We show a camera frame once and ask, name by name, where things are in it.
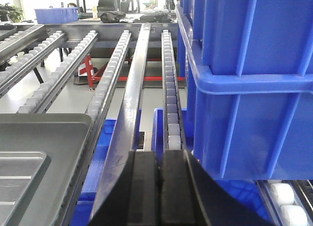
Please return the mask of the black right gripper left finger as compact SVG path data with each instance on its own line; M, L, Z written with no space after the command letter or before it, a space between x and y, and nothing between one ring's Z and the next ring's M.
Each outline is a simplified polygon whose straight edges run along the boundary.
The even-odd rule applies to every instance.
M157 226L158 166L154 152L130 151L117 183L89 226Z

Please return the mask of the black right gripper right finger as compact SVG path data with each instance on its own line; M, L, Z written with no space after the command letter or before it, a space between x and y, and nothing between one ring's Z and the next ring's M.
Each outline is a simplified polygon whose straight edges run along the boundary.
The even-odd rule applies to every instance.
M215 181L186 150L162 158L163 226L271 226L253 182Z

